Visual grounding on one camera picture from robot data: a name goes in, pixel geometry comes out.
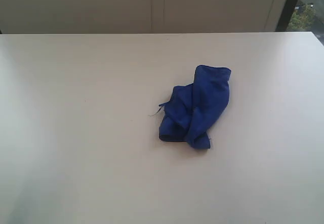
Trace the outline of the blue microfiber towel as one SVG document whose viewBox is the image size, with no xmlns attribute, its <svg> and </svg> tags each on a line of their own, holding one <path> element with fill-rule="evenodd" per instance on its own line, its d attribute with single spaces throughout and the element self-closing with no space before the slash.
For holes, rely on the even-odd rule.
<svg viewBox="0 0 324 224">
<path fill-rule="evenodd" d="M 193 83 L 175 86 L 169 101 L 159 105 L 165 112 L 159 127 L 164 142 L 186 142 L 196 150 L 211 147 L 207 131 L 229 102 L 231 70 L 199 65 Z"/>
</svg>

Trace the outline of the green tree outside window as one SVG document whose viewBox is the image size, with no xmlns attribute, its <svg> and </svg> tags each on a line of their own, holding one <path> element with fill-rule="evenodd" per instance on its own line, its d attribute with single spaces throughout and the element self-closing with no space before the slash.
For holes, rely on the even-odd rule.
<svg viewBox="0 0 324 224">
<path fill-rule="evenodd" d="M 294 10 L 287 31 L 309 31 L 315 19 L 313 4 L 300 6 Z"/>
</svg>

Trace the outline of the black window frame post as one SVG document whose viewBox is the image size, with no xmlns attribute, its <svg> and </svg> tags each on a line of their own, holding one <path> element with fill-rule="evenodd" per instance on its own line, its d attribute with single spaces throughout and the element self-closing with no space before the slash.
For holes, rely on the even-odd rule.
<svg viewBox="0 0 324 224">
<path fill-rule="evenodd" d="M 277 23 L 276 32 L 285 32 L 288 24 L 290 22 L 290 19 L 292 17 L 292 14 L 295 10 L 295 6 L 297 4 L 298 0 L 286 0 L 285 5 L 282 9 L 279 21 Z"/>
</svg>

